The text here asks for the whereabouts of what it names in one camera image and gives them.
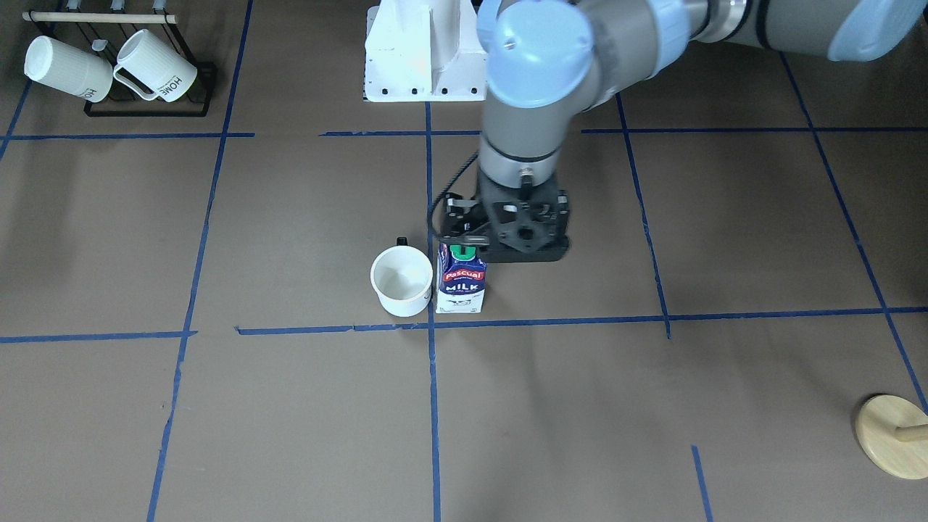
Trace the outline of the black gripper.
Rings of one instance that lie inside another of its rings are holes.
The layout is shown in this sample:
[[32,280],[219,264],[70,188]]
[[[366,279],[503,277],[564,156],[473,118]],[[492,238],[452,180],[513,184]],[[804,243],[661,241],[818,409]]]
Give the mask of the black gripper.
[[473,197],[444,191],[439,210],[439,241],[476,247],[485,263],[550,263],[571,247],[569,195],[556,175],[510,188],[480,174]]

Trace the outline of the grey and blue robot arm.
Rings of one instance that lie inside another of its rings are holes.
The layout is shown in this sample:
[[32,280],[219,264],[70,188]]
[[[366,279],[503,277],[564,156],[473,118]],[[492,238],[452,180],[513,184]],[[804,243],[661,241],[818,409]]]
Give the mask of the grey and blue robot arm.
[[692,42],[871,62],[924,1],[484,1],[483,130],[475,194],[435,199],[442,251],[541,263],[569,250],[571,204],[556,166],[571,119],[653,78]]

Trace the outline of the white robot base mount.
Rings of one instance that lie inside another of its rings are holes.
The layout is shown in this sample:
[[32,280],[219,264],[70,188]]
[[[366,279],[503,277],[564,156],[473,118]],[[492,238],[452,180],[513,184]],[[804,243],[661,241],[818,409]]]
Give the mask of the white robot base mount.
[[367,12],[368,102],[482,102],[486,54],[471,1],[381,1]]

